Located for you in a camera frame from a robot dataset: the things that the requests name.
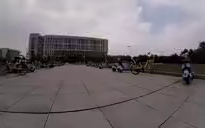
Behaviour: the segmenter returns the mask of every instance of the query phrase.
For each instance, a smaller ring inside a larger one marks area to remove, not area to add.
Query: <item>motorcycle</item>
[[[182,65],[182,81],[189,85],[194,79],[194,73],[191,72],[191,64],[184,63]]]

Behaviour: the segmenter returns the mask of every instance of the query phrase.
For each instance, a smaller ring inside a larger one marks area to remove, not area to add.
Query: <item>sky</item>
[[[0,0],[0,47],[24,54],[30,33],[106,38],[112,55],[179,53],[205,41],[205,0]]]

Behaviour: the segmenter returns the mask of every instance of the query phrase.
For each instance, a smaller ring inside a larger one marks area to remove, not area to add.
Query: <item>distant building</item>
[[[9,48],[0,48],[0,59],[12,60],[20,55],[20,51]]]
[[[28,57],[105,56],[108,40],[101,38],[45,35],[32,33],[29,37]]]

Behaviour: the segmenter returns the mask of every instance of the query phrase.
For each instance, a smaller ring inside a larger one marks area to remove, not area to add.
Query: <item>low wall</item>
[[[205,75],[205,64],[192,64],[192,70],[195,74]],[[181,73],[180,64],[155,64],[155,71]]]

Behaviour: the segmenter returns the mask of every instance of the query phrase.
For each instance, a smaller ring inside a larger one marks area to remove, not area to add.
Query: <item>scooter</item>
[[[182,81],[189,85],[194,79],[194,73],[191,71],[191,64],[184,63],[182,65]]]
[[[130,71],[130,67],[129,65],[126,65],[126,63],[124,64],[118,64],[118,65],[114,65],[112,66],[112,71],[113,72],[119,72],[119,73],[122,73],[123,71]]]

